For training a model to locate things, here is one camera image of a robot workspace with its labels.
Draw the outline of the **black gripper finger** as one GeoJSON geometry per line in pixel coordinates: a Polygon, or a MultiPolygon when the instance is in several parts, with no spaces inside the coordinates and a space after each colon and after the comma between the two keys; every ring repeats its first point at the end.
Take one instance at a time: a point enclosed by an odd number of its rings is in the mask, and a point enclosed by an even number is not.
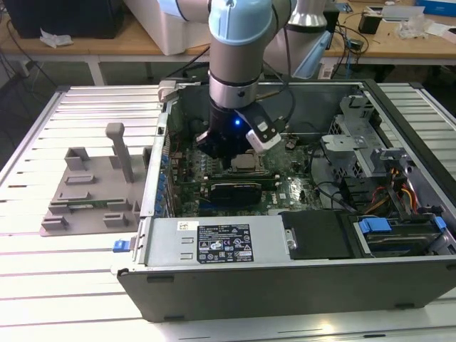
{"type": "Polygon", "coordinates": [[[207,130],[195,139],[197,148],[210,156],[212,159],[218,159],[224,170],[230,167],[232,159],[232,150],[229,140],[220,132],[207,130]]]}

